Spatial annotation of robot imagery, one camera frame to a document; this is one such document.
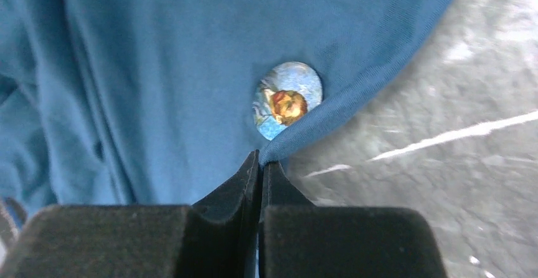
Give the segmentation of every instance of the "gray stone surface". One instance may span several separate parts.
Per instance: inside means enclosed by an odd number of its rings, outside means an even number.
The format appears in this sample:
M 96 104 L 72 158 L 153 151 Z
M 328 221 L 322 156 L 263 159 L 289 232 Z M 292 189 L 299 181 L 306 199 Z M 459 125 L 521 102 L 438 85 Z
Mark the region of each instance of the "gray stone surface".
M 455 0 L 399 78 L 288 175 L 319 205 L 420 211 L 450 277 L 538 277 L 538 0 Z

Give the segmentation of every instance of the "wrinkled fabric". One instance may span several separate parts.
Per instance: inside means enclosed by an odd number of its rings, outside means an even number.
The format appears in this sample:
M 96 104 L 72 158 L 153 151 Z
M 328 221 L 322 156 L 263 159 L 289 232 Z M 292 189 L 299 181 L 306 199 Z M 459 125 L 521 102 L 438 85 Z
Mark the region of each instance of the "wrinkled fabric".
M 191 204 L 260 149 L 285 159 L 349 120 L 450 0 L 1 0 L 0 195 Z M 324 101 L 269 142 L 252 101 L 274 66 Z

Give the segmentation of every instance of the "speckled tabletop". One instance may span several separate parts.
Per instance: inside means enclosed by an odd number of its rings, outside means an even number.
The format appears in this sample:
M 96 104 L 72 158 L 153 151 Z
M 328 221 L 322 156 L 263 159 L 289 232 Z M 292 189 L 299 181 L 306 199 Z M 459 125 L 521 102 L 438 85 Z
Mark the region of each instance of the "speckled tabletop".
M 364 110 L 296 154 L 319 205 L 420 211 L 450 277 L 538 277 L 538 0 L 455 0 Z

